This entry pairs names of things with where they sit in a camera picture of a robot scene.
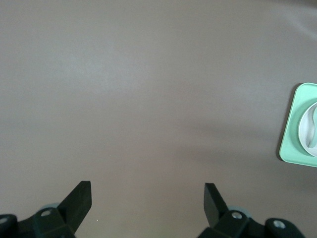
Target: white bowl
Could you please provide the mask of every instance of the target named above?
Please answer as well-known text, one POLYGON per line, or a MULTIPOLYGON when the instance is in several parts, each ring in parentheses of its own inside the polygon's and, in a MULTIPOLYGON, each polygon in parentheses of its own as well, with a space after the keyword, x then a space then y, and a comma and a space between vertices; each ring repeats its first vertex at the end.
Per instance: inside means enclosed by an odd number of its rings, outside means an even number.
POLYGON ((317 108, 317 103, 312 104, 303 114, 298 125, 298 138, 302 147, 307 153, 317 157, 317 146, 309 148, 308 145, 315 133, 315 125, 313 121, 313 113, 317 108))

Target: screw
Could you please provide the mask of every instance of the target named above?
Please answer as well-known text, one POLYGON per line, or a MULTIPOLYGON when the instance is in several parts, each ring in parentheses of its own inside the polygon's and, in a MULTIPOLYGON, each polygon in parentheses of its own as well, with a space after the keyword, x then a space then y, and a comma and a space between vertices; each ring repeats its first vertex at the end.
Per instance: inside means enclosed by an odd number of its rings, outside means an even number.
POLYGON ((46 210, 46 211, 41 213, 41 217, 48 216, 49 214, 51 214, 51 211, 50 210, 46 210))
POLYGON ((233 212, 231 215, 234 219, 241 219, 242 218, 242 215, 238 212, 233 212))
POLYGON ((0 219, 0 224, 6 223, 8 221, 7 217, 3 217, 0 219))
POLYGON ((285 224, 278 220, 275 220, 273 224, 275 225, 276 228, 280 228, 280 229, 286 228, 285 224))

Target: spoon handle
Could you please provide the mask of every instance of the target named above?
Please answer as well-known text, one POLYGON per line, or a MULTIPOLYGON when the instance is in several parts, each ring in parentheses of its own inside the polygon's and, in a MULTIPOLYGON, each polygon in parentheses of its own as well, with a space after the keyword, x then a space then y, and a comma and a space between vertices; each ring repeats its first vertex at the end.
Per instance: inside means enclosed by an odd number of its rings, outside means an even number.
POLYGON ((315 132, 312 140, 310 141, 308 148, 314 148, 317 144, 317 108, 314 110, 313 114, 313 121, 314 121, 314 127, 315 127, 315 132))

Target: mint green tray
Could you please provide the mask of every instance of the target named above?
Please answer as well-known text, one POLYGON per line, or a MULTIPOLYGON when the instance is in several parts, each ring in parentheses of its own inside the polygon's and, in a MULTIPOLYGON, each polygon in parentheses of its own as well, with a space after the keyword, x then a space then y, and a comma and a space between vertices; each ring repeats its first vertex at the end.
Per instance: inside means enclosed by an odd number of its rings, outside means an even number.
POLYGON ((303 83, 295 91, 279 155, 282 160, 299 165, 317 167, 317 157, 302 147, 298 138, 298 125, 304 112, 317 102, 317 84, 303 83))

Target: gray floor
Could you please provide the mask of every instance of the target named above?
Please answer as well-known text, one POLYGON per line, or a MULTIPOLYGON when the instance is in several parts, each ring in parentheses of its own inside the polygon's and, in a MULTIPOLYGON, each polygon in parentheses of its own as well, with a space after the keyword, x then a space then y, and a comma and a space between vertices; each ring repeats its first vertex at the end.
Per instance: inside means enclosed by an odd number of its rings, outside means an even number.
POLYGON ((0 1, 0 214, 90 180, 78 238, 195 238, 205 182, 317 227, 317 169, 276 155, 317 83, 313 1, 0 1))

